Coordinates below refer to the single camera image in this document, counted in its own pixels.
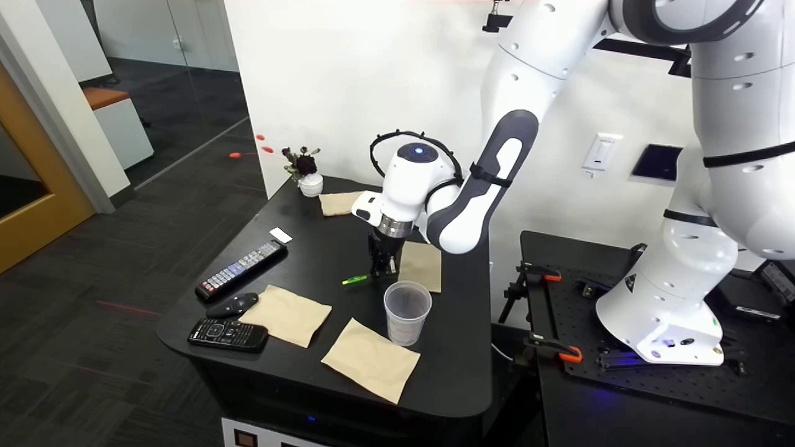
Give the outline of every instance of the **small figurine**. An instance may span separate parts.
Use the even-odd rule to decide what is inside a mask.
[[[308,153],[308,148],[301,148],[297,155],[292,155],[288,148],[281,150],[281,155],[290,161],[286,171],[297,182],[302,197],[319,197],[322,192],[322,176],[314,165],[318,153],[319,150]]]

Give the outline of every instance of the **black device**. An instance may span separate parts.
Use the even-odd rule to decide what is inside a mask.
[[[219,299],[223,299],[232,289],[242,286],[252,276],[264,274],[265,269],[271,269],[272,263],[286,258],[286,254],[288,254],[288,250],[281,241],[267,241],[260,250],[247,252],[239,262],[229,263],[219,274],[214,274],[205,281],[200,281],[196,286],[198,302],[216,303]]]
[[[257,302],[255,294],[241,294],[241,297],[223,299],[220,303],[214,303],[205,308],[205,318],[239,318],[251,307],[255,307],[255,302]]]
[[[239,322],[214,322],[204,318],[193,326],[188,344],[209,345],[220,350],[242,350],[257,353],[267,341],[267,330],[264,326],[246,326]]]

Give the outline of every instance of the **cup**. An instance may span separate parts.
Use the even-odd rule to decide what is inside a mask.
[[[414,345],[432,308],[432,299],[423,286],[398,281],[383,294],[383,308],[386,310],[389,341],[398,345]]]

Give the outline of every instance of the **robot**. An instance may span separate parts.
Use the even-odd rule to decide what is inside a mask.
[[[595,318],[645,362],[721,365],[722,330],[703,299],[731,274],[738,246],[795,258],[793,0],[524,0],[485,77],[488,140],[466,180],[413,141],[393,158],[383,194],[363,194],[353,215],[389,246],[416,227],[444,254],[477,250],[567,76],[616,33],[690,45],[701,153],[678,158],[656,241],[595,302]]]

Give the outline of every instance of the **black table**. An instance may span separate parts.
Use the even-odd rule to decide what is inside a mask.
[[[522,258],[539,266],[555,266],[564,276],[569,274],[567,281],[575,276],[618,281],[629,252],[522,233]],[[549,302],[531,299],[529,303],[534,330],[555,336]],[[795,416],[793,425],[774,425],[697,405],[680,405],[572,379],[553,360],[539,360],[536,374],[549,446],[795,446]]]
[[[359,189],[324,180],[324,192]],[[353,292],[339,286],[343,278],[370,269],[365,223],[353,217],[322,220],[318,201],[302,199],[288,184],[200,278],[267,241],[272,227],[292,236],[288,258],[241,292],[272,283],[332,307],[308,350],[276,338],[257,356],[188,345],[186,336],[204,315],[190,292],[159,324],[159,338],[198,367],[223,412],[328,446],[473,446],[482,412],[491,403],[486,243],[472,257],[444,257],[444,294],[435,297],[423,338],[413,348],[423,358],[395,407],[319,365],[349,318],[385,336],[385,283]]]

